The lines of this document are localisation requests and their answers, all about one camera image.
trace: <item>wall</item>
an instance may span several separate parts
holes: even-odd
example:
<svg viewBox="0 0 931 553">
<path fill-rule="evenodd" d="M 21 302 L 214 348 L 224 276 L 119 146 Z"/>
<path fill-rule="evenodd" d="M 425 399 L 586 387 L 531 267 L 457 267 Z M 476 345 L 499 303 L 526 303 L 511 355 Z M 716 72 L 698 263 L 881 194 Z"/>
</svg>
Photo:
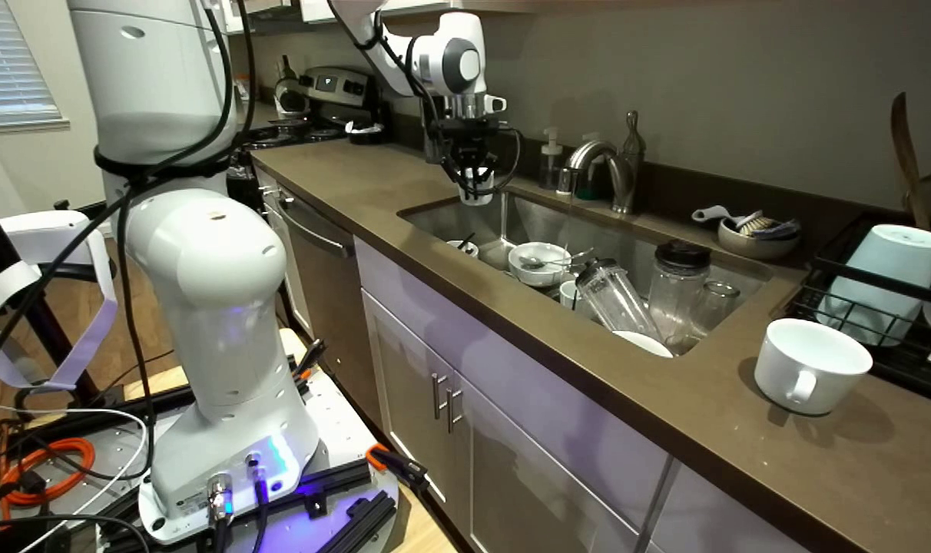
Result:
<svg viewBox="0 0 931 553">
<path fill-rule="evenodd" d="M 9 0 L 17 22 L 38 59 L 62 127 L 0 131 L 0 163 L 27 208 L 49 208 L 55 199 L 75 207 L 101 199 L 101 176 L 94 165 L 96 114 L 84 79 L 64 0 Z"/>
<path fill-rule="evenodd" d="M 907 88 L 931 169 L 931 0 L 624 0 L 484 22 L 488 85 L 526 136 L 620 140 L 641 106 L 649 160 L 900 208 L 888 114 Z M 359 60 L 341 29 L 262 37 L 260 53 L 269 79 L 280 53 Z"/>
</svg>

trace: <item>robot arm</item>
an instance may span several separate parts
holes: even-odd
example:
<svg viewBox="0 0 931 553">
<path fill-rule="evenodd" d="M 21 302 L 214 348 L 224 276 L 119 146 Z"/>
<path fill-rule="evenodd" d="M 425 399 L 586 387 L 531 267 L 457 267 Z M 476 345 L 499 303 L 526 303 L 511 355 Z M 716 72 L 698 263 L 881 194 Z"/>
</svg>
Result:
<svg viewBox="0 0 931 553">
<path fill-rule="evenodd" d="M 484 207 L 499 191 L 488 140 L 501 136 L 507 99 L 488 96 L 486 37 L 471 12 L 440 15 L 431 37 L 392 33 L 378 15 L 385 0 L 330 0 L 334 19 L 396 96 L 425 99 L 425 129 L 460 199 Z"/>
</svg>

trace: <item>window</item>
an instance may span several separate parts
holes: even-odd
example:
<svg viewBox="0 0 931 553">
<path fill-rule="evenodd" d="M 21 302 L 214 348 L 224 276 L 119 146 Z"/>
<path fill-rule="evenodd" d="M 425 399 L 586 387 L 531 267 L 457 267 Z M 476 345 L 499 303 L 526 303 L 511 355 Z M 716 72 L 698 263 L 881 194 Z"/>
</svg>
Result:
<svg viewBox="0 0 931 553">
<path fill-rule="evenodd" d="M 0 127 L 55 121 L 62 121 L 62 111 L 55 106 L 8 0 L 0 0 Z"/>
</svg>

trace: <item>stainless steel sink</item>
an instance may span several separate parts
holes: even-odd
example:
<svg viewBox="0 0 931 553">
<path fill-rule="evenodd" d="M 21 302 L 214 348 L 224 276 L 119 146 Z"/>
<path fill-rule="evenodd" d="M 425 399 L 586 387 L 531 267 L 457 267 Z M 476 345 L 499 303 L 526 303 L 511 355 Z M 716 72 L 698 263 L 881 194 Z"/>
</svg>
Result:
<svg viewBox="0 0 931 553">
<path fill-rule="evenodd" d="M 574 201 L 554 199 L 546 207 L 535 194 L 501 194 L 493 207 L 463 207 L 457 199 L 421 207 L 402 213 L 406 222 L 426 231 L 437 238 L 463 238 L 481 245 L 481 259 L 499 269 L 507 269 L 507 250 L 512 241 L 557 241 L 567 245 L 574 259 L 613 259 L 630 276 L 630 283 L 642 291 L 656 269 L 656 250 L 670 237 L 634 228 L 617 218 L 596 214 L 591 208 L 578 208 Z M 710 283 L 729 283 L 739 288 L 734 306 L 746 302 L 762 283 L 762 269 L 739 267 L 739 260 L 712 256 Z"/>
</svg>

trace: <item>kitchen sink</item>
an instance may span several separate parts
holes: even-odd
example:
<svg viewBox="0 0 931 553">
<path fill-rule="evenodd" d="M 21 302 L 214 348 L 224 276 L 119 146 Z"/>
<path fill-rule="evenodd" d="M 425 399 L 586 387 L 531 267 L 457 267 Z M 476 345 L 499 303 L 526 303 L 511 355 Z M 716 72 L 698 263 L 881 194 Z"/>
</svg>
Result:
<svg viewBox="0 0 931 553">
<path fill-rule="evenodd" d="M 560 199 L 560 195 L 554 199 L 528 191 L 499 194 L 488 207 L 463 207 L 457 199 L 446 199 L 446 201 L 409 208 L 402 213 L 402 218 L 437 238 L 474 241 L 476 259 L 499 269 L 507 269 L 507 250 L 517 241 L 557 241 L 573 252 L 574 267 L 585 259 L 602 259 L 624 267 L 627 279 L 641 288 L 642 297 L 649 296 L 647 284 L 656 269 L 656 250 L 660 241 L 670 241 L 670 237 L 635 228 L 627 218 L 602 214 L 602 208 L 585 208 L 585 201 Z M 756 269 L 752 263 L 742 263 L 734 259 L 712 252 L 706 283 L 726 283 L 734 291 L 729 303 L 733 313 L 766 283 L 766 276 L 768 274 Z M 670 345 L 670 348 L 676 350 L 676 355 L 683 355 L 712 329 L 696 329 L 693 333 L 696 341 Z"/>
</svg>

